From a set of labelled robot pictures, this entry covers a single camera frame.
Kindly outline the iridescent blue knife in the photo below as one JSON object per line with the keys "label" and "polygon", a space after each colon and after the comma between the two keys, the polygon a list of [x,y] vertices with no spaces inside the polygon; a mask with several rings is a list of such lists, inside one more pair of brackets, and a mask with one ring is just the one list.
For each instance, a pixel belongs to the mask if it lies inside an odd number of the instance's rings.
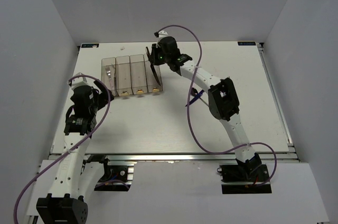
{"label": "iridescent blue knife", "polygon": [[196,102],[198,99],[201,98],[201,96],[203,95],[204,90],[198,91],[198,95],[193,97],[190,101],[189,101],[189,105],[192,105],[194,102]]}

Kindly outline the black knife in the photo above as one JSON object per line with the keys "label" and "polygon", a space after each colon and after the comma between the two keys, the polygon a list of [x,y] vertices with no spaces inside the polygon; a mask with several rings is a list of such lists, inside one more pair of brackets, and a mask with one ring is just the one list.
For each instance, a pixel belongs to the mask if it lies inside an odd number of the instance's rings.
{"label": "black knife", "polygon": [[151,71],[152,71],[152,73],[153,73],[153,76],[154,76],[154,78],[155,78],[157,84],[160,86],[160,85],[161,85],[160,80],[159,80],[159,78],[158,78],[158,75],[157,75],[157,72],[156,72],[156,70],[155,70],[154,64],[151,63],[151,62],[150,62],[150,68],[151,68]]}

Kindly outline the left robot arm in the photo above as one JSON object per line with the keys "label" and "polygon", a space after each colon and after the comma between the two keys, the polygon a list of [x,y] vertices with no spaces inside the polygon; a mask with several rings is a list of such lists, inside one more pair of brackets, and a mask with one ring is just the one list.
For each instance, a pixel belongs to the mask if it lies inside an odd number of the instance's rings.
{"label": "left robot arm", "polygon": [[98,79],[95,86],[86,78],[73,78],[69,85],[73,102],[65,115],[64,148],[54,161],[58,170],[44,198],[38,198],[36,209],[43,223],[86,223],[86,199],[96,182],[111,177],[111,167],[105,163],[84,164],[84,157],[92,135],[102,122],[96,120],[99,110],[109,109],[111,91]]}

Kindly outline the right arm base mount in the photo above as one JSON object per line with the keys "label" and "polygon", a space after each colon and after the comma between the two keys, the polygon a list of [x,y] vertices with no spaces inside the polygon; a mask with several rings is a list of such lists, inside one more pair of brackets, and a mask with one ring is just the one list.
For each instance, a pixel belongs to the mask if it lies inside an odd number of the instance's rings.
{"label": "right arm base mount", "polygon": [[217,173],[221,176],[222,194],[272,194],[270,182],[263,184],[269,178],[266,164],[249,176],[237,165],[220,165]]}

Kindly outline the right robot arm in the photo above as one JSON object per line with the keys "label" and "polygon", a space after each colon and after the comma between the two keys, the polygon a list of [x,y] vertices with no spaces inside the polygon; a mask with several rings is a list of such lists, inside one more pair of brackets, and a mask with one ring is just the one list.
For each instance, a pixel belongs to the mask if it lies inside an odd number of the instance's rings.
{"label": "right robot arm", "polygon": [[146,54],[151,70],[158,80],[155,66],[163,64],[178,75],[197,84],[208,95],[208,107],[211,115],[220,121],[226,130],[234,148],[239,176],[251,181],[258,174],[261,159],[250,145],[239,115],[239,99],[233,81],[230,78],[220,79],[200,68],[193,59],[180,52],[176,40],[166,32],[156,32],[158,38]]}

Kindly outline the fork with pink handle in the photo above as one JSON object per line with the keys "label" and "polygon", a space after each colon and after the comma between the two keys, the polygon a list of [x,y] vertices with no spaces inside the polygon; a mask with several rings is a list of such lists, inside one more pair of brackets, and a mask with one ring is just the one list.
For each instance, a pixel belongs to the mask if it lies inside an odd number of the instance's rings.
{"label": "fork with pink handle", "polygon": [[113,88],[113,81],[112,81],[112,74],[111,74],[112,71],[111,71],[110,66],[105,66],[105,71],[106,71],[106,75],[108,77],[110,88],[111,88],[111,90],[114,90],[114,88]]}

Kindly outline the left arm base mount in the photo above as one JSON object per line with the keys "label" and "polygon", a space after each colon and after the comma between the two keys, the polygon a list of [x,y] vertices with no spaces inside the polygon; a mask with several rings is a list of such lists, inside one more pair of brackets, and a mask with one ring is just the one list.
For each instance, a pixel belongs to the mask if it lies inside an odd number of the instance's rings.
{"label": "left arm base mount", "polygon": [[104,171],[95,186],[95,191],[127,192],[130,189],[131,179],[128,176],[131,166],[125,162],[112,161],[107,155],[90,155],[83,161],[83,171],[89,163],[99,163]]}

